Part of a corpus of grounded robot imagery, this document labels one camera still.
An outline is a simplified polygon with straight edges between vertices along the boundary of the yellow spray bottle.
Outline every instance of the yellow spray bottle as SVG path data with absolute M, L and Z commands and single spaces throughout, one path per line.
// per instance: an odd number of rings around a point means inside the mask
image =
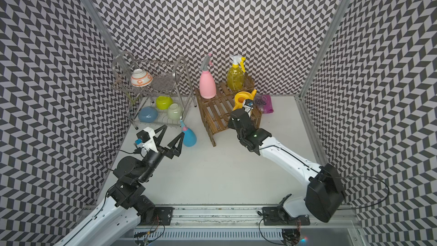
M 243 89 L 244 73 L 246 72 L 244 69 L 244 61 L 246 58 L 241 55 L 234 55 L 231 59 L 232 67 L 229 69 L 228 75 L 226 76 L 226 83 L 231 90 L 239 91 Z

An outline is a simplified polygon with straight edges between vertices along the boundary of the white table surface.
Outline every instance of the white table surface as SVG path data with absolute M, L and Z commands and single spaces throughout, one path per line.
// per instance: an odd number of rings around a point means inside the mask
M 272 97 L 272 103 L 274 113 L 263 114 L 261 127 L 291 150 L 315 162 L 295 98 Z M 287 194 L 304 194 L 297 180 L 280 166 L 240 145 L 235 130 L 215 134 L 217 146 L 212 147 L 199 107 L 191 106 L 185 124 L 196 134 L 196 145 L 183 146 L 180 157 L 164 157 L 150 181 L 143 183 L 144 194 L 156 205 L 277 204 Z M 138 126 L 139 129 L 159 127 L 147 123 Z M 122 150 L 134 150 L 138 131 L 129 128 Z M 180 132 L 180 128 L 168 127 L 161 145 L 167 146 Z M 131 155 L 119 152 L 113 169 L 124 156 Z M 116 181 L 111 172 L 101 192 L 106 192 Z M 103 197 L 104 194 L 99 194 L 98 201 Z

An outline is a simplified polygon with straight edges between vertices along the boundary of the yellow watering can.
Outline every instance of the yellow watering can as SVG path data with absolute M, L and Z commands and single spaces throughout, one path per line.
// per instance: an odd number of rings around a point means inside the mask
M 244 100 L 246 100 L 246 99 L 253 100 L 256 93 L 257 93 L 257 90 L 253 90 L 252 93 L 249 93 L 247 91 L 240 91 L 239 93 L 237 93 L 234 97 L 235 107 L 233 110 L 236 110 L 238 108 L 242 108 Z

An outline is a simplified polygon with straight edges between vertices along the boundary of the spray bottle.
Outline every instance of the spray bottle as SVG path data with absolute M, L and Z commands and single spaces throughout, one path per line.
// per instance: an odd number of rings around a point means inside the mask
M 211 99 L 216 96 L 216 82 L 214 81 L 214 78 L 212 77 L 211 73 L 208 71 L 208 63 L 210 66 L 212 66 L 211 62 L 211 53 L 209 53 L 202 61 L 202 64 L 200 65 L 200 68 L 202 70 L 202 74 L 200 75 L 200 82 L 199 82 L 199 91 L 200 96 L 202 96 L 205 99 Z
M 228 87 L 233 91 L 239 91 L 243 89 L 244 83 L 244 73 L 246 72 L 244 68 L 245 57 L 241 55 L 234 55 L 232 59 L 232 68 L 229 69 L 228 75 L 226 76 L 226 83 Z
M 183 137 L 183 144 L 188 147 L 195 145 L 197 142 L 196 134 L 194 134 L 193 130 L 185 126 L 183 120 L 180 120 L 179 122 L 182 127 L 182 132 L 185 134 Z

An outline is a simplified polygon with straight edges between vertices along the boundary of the spray nozzle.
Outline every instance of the spray nozzle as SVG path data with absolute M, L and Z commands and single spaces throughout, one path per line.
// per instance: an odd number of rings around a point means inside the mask
M 207 71 L 208 70 L 208 64 L 210 66 L 212 66 L 211 56 L 212 56 L 212 53 L 208 53 L 208 55 L 205 56 L 205 58 L 203 58 L 202 64 L 200 65 L 200 69 L 201 70 Z
M 183 123 L 183 120 L 179 120 L 180 122 L 180 127 L 182 128 L 182 131 L 187 131 L 188 128 L 185 126 L 185 124 Z
M 244 61 L 246 60 L 245 57 L 241 57 L 241 62 L 240 62 L 240 66 L 241 66 L 241 70 L 243 71 L 243 73 L 246 72 L 246 70 L 244 69 Z
M 241 70 L 243 72 L 246 72 L 246 70 L 244 68 L 244 61 L 246 60 L 245 57 L 237 54 L 237 55 L 232 56 L 231 59 L 232 59 L 232 67 L 233 68 L 238 68 L 238 65 L 240 65 L 241 66 Z

